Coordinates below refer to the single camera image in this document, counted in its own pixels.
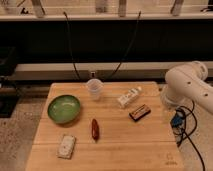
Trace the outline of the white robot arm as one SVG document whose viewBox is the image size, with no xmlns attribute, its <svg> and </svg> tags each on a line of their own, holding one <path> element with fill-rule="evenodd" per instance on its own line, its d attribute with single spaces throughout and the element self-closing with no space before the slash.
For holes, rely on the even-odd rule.
<svg viewBox="0 0 213 171">
<path fill-rule="evenodd" d="M 166 85 L 161 91 L 162 103 L 175 108 L 191 99 L 213 115 L 213 87 L 205 82 L 208 69 L 203 62 L 192 61 L 176 66 L 165 74 Z"/>
</svg>

